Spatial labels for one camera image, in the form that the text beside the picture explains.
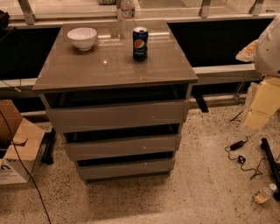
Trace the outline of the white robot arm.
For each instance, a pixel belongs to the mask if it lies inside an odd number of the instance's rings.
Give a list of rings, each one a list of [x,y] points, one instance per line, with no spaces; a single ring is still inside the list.
[[[235,58],[253,62],[263,76],[247,92],[241,131],[253,135],[280,109],[280,16],[277,15],[257,40],[252,41]]]

